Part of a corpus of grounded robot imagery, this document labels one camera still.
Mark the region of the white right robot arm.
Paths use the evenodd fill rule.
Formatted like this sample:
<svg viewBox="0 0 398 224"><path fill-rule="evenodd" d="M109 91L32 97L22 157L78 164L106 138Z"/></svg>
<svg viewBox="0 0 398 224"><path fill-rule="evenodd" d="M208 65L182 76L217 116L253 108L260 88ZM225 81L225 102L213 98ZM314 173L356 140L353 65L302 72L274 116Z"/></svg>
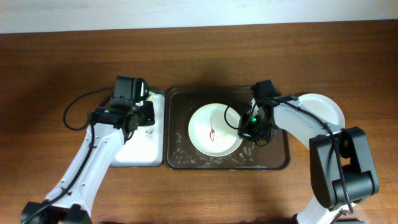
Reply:
<svg viewBox="0 0 398 224"><path fill-rule="evenodd" d="M379 192L380 184L365 132L344 128L309 110L296 96L257 95L243 114L238 134L249 141L271 141L282 129L310 153L313 197L293 216L294 223L333 223Z"/></svg>

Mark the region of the cream white plate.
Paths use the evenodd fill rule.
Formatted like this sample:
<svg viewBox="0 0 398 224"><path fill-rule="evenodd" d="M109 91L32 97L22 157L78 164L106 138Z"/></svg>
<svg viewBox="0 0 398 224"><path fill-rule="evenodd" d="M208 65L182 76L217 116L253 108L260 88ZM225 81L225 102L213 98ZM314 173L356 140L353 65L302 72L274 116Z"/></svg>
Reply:
<svg viewBox="0 0 398 224"><path fill-rule="evenodd" d="M203 154L221 157L231 154L241 145L238 136L240 115L221 103L202 106L190 118L188 136Z"/></svg>

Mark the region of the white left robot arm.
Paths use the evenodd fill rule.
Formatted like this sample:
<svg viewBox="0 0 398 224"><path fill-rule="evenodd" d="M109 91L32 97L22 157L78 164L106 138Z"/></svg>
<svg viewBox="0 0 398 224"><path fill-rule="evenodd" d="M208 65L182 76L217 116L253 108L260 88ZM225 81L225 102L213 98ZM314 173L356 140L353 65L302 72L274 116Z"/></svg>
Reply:
<svg viewBox="0 0 398 224"><path fill-rule="evenodd" d="M64 176L43 202L28 202L21 223L91 223L91 210L105 173L139 126L155 123L154 105L114 104L88 116L82 145Z"/></svg>

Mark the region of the pale green plate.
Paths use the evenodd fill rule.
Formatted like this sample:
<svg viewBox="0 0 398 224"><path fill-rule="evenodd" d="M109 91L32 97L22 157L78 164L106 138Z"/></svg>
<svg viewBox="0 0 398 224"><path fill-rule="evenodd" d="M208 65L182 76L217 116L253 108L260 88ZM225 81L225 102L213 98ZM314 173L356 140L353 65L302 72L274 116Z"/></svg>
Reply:
<svg viewBox="0 0 398 224"><path fill-rule="evenodd" d="M345 127L345 116L341 108L329 97L307 93L298 98L303 105L317 116L335 125Z"/></svg>

